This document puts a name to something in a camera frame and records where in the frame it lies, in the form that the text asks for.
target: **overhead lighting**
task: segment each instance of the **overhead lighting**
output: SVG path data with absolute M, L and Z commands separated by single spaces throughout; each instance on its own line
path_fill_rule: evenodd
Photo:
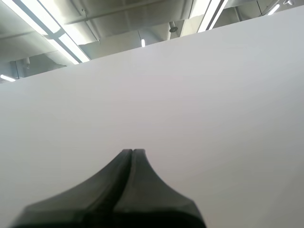
M 146 42 L 144 41 L 144 39 L 142 39 L 142 47 L 146 46 Z
M 270 12 L 268 13 L 268 15 L 273 15 L 274 12 L 276 12 L 278 8 L 280 8 L 280 4 L 276 4 L 276 5 L 272 8 L 272 10 L 270 10 Z
M 70 49 L 81 62 L 90 61 L 90 59 L 83 53 L 78 45 L 66 34 L 63 34 L 59 39 L 64 43 L 68 49 Z
M 228 0 L 210 0 L 198 32 L 213 29 Z
M 7 80 L 7 81 L 10 81 L 10 82 L 16 81 L 14 78 L 6 76 L 6 75 L 0 75 L 0 78 L 2 78 L 4 80 Z
M 28 23 L 34 30 L 36 30 L 41 35 L 47 35 L 45 30 L 43 30 L 32 18 L 30 18 L 20 7 L 14 3 L 12 0 L 2 0 L 8 7 L 10 7 L 19 17 L 21 17 L 26 23 Z
M 39 34 L 48 35 L 48 42 L 73 64 L 90 59 L 81 48 L 65 33 L 47 10 L 37 0 L 2 0 L 17 15 Z
M 61 52 L 62 55 L 64 55 L 68 60 L 70 60 L 73 64 L 78 64 L 78 61 L 74 59 L 66 50 L 64 50 L 63 47 L 61 47 L 55 40 L 53 39 L 47 39 L 47 41 L 53 45 L 54 48 L 56 48 L 58 51 Z
M 21 0 L 26 7 L 32 11 L 36 17 L 38 17 L 39 20 L 45 26 L 48 27 L 51 32 L 55 33 L 60 30 L 60 26 L 57 24 L 57 22 L 49 15 L 49 13 L 40 5 L 37 0 Z

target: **white wall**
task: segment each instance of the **white wall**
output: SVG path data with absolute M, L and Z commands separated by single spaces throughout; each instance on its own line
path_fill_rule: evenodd
M 304 7 L 0 86 L 0 223 L 123 148 L 209 228 L 303 227 Z

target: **industrial ceiling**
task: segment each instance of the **industrial ceiling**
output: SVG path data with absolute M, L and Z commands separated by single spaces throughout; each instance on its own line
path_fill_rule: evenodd
M 0 75 L 19 79 L 72 65 L 48 37 L 36 32 L 9 7 L 10 1 L 26 6 L 29 3 L 0 0 Z M 30 1 L 37 1 L 59 24 L 60 31 L 52 35 L 67 33 L 88 60 L 140 48 L 142 39 L 150 45 L 196 33 L 213 4 L 218 4 L 218 15 L 202 31 L 269 14 L 278 4 L 277 11 L 304 4 L 302 0 L 290 0 L 288 4 L 284 0 Z

